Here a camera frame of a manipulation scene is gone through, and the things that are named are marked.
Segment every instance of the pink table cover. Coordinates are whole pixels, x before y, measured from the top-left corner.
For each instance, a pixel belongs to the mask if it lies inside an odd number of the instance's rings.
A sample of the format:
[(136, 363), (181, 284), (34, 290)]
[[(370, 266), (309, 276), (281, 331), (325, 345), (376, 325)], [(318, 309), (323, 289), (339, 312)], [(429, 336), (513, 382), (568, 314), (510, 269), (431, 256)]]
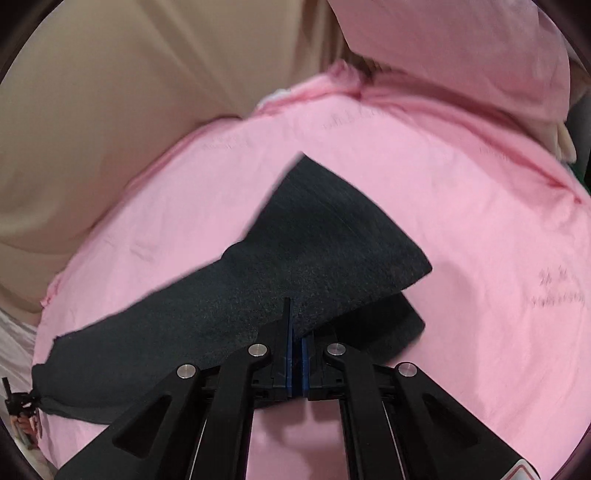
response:
[[(415, 362), (550, 480), (591, 422), (591, 199), (502, 116), (402, 74), (370, 83), (338, 63), (251, 119), (179, 143), (50, 287), (34, 362), (56, 336), (218, 259), (301, 152), (364, 192), (433, 265), (405, 292), (426, 330), (393, 363)], [(57, 466), (104, 428), (42, 421)], [(257, 412), (248, 478), (346, 479), (337, 407)]]

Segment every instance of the tan cloth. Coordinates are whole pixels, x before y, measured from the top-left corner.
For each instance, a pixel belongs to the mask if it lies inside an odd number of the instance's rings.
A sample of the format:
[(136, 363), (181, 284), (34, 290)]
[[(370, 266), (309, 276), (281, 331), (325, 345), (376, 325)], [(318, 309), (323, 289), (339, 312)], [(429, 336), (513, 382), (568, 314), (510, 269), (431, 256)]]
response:
[(0, 308), (48, 283), (179, 138), (346, 54), (324, 0), (66, 0), (0, 84)]

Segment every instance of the black clamp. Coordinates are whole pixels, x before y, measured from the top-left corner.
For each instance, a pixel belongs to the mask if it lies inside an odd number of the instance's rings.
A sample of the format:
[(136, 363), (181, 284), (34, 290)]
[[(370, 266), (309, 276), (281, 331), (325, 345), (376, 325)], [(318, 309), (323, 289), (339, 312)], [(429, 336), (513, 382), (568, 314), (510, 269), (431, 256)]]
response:
[(350, 480), (503, 480), (535, 471), (414, 364), (374, 365), (326, 327), (295, 341), (280, 320), (223, 365), (182, 365), (56, 480), (242, 480), (256, 407), (339, 400)]

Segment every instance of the pink cloth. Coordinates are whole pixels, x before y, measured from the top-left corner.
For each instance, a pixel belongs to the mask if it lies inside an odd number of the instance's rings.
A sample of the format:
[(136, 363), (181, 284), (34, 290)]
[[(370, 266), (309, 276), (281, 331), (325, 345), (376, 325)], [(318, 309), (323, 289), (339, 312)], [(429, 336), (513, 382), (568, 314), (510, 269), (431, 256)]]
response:
[(561, 122), (569, 57), (531, 0), (329, 0), (360, 55), (519, 117)]
[[(433, 265), (405, 292), (426, 330), (396, 362), (419, 365), (550, 480), (591, 422), (591, 199), (503, 117), (401, 74), (371, 84), (337, 63), (253, 118), (183, 141), (56, 279), (34, 362), (54, 337), (218, 259), (300, 152)], [(57, 466), (103, 429), (54, 416), (43, 427)], [(257, 412), (248, 478), (346, 479), (335, 405)]]

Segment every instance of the metal screw head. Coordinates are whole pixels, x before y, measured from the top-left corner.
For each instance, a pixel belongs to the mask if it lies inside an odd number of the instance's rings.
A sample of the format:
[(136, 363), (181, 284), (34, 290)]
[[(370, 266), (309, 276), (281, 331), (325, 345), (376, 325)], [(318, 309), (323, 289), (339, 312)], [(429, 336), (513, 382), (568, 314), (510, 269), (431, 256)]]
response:
[(248, 347), (248, 353), (252, 356), (263, 356), (267, 353), (268, 348), (262, 343), (255, 343)]
[(417, 366), (415, 364), (406, 362), (404, 364), (400, 364), (398, 367), (398, 371), (400, 375), (403, 377), (414, 377), (417, 374)]
[(331, 343), (328, 347), (326, 347), (326, 351), (331, 355), (339, 356), (343, 355), (347, 349), (342, 343)]
[(177, 375), (180, 378), (191, 378), (197, 373), (197, 369), (190, 364), (181, 365), (177, 368)]

